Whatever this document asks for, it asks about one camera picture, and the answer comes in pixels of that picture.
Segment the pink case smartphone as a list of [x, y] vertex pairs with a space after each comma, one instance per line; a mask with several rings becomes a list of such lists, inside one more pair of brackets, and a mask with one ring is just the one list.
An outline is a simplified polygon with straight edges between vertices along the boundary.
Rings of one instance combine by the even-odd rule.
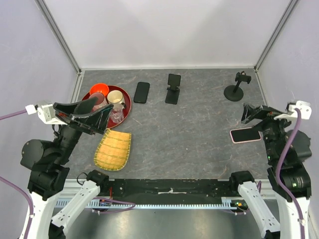
[[232, 129], [230, 130], [230, 137], [234, 144], [261, 140], [260, 133], [252, 127]]

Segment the black round-base phone holder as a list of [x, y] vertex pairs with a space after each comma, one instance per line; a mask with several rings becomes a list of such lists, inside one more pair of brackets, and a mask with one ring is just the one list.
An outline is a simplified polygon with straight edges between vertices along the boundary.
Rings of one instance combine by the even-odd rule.
[[250, 84], [252, 77], [247, 75], [245, 71], [237, 72], [235, 76], [236, 85], [227, 86], [224, 89], [224, 96], [226, 99], [232, 102], [238, 102], [242, 100], [244, 96], [243, 90], [239, 87], [242, 82]]

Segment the black smartphone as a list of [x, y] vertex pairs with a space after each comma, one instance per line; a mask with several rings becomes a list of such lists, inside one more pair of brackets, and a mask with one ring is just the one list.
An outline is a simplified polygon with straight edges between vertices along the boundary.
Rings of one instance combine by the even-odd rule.
[[138, 82], [136, 91], [134, 94], [134, 103], [145, 104], [147, 102], [150, 89], [150, 83]]

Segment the black folding phone stand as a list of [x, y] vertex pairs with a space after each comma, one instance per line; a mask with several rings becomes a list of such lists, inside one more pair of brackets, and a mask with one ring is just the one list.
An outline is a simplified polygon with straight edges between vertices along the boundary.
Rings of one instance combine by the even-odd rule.
[[181, 75], [169, 74], [168, 75], [168, 87], [167, 87], [167, 95], [165, 98], [166, 104], [176, 105], [178, 102], [179, 92], [180, 92], [180, 82]]

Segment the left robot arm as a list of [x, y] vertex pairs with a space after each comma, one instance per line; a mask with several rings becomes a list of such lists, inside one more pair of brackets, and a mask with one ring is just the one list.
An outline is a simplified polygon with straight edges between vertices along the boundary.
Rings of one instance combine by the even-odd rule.
[[55, 216], [54, 207], [64, 189], [69, 168], [65, 164], [83, 133], [104, 134], [113, 104], [97, 110], [97, 97], [71, 104], [40, 101], [26, 107], [28, 114], [37, 113], [45, 124], [58, 126], [54, 141], [32, 139], [22, 148], [21, 165], [30, 170], [30, 202], [22, 239], [64, 239], [76, 218], [95, 197], [109, 192], [109, 177], [97, 170], [86, 175], [79, 191]]

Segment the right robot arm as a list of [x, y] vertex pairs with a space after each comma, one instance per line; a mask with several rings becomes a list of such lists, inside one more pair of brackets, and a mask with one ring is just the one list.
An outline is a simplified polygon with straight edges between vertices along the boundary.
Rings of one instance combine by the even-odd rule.
[[263, 239], [307, 239], [308, 209], [312, 195], [311, 179], [303, 162], [312, 155], [311, 139], [299, 130], [302, 120], [312, 114], [308, 102], [289, 102], [286, 111], [244, 103], [241, 122], [254, 119], [252, 127], [263, 134], [269, 168], [268, 179], [274, 191], [280, 219], [276, 220], [259, 193], [249, 171], [231, 174], [228, 190], [241, 196], [253, 215]]

